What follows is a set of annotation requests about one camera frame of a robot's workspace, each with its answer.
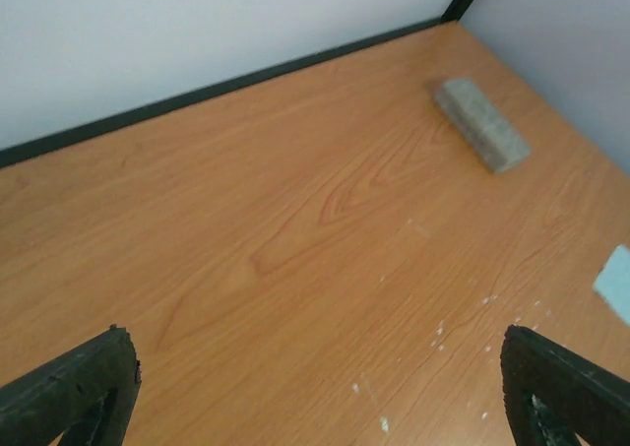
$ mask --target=light blue paper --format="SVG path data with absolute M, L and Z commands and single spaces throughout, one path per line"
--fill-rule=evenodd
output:
M 630 250 L 617 246 L 595 280 L 595 290 L 630 326 Z

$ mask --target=rectangular block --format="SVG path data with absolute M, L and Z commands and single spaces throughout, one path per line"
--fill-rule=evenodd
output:
M 493 172 L 512 168 L 530 154 L 521 135 L 470 80 L 448 80 L 434 98 Z

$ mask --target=gray block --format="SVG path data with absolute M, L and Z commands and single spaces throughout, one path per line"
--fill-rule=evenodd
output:
M 470 80 L 448 80 L 434 98 L 493 172 L 512 168 L 530 154 L 517 130 Z

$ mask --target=white debris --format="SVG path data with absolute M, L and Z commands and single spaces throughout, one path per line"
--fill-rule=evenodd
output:
M 390 422 L 384 416 L 381 416 L 381 429 L 384 433 L 390 432 Z

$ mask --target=gray wall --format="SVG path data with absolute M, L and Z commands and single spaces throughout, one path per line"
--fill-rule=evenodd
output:
M 464 25 L 630 173 L 630 0 L 475 0 Z
M 439 16 L 451 0 L 0 0 L 0 149 Z

